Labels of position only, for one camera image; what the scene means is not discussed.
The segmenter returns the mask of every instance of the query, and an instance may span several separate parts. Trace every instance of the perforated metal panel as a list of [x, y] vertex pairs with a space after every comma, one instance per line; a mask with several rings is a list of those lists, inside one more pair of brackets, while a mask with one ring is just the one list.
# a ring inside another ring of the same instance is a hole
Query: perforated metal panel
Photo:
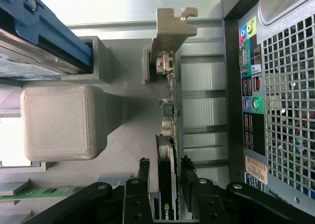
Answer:
[[263, 41], [269, 173], [315, 199], [315, 15]]

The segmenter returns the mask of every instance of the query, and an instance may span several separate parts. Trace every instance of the metal bracket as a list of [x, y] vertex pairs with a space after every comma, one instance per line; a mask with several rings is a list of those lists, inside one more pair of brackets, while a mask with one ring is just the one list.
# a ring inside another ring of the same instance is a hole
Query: metal bracket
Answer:
[[180, 17], [175, 17], [173, 8], [157, 9], [157, 36], [152, 39], [151, 64], [163, 52], [175, 54], [188, 37], [197, 35], [197, 28], [186, 24], [188, 17], [197, 16], [198, 9], [194, 7], [183, 7]]

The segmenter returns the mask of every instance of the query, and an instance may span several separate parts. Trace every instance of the rear i/o panel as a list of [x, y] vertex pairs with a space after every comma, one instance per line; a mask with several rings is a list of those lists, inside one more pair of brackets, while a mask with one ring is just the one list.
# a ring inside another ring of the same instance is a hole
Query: rear i/o panel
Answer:
[[245, 182], [315, 215], [315, 13], [239, 21]]

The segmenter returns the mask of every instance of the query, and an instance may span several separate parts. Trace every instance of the screw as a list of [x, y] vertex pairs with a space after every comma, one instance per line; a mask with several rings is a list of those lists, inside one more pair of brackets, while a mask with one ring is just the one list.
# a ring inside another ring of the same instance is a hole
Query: screw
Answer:
[[206, 184], [206, 183], [208, 183], [208, 181], [206, 179], [200, 179], [199, 183]]
[[103, 190], [103, 189], [106, 188], [106, 186], [105, 186], [105, 185], [101, 185], [101, 186], [98, 186], [97, 188], [98, 188], [99, 190]]
[[63, 60], [60, 59], [60, 58], [56, 58], [56, 59], [55, 59], [55, 62], [56, 62], [56, 63], [63, 63]]
[[35, 11], [35, 10], [36, 10], [36, 7], [37, 7], [36, 1], [35, 1], [35, 0], [29, 0], [29, 4], [31, 5], [31, 9], [32, 9], [33, 11]]
[[235, 188], [235, 189], [241, 189], [241, 188], [243, 188], [243, 186], [241, 186], [241, 185], [239, 185], [239, 184], [234, 184], [234, 185], [233, 185], [233, 188]]

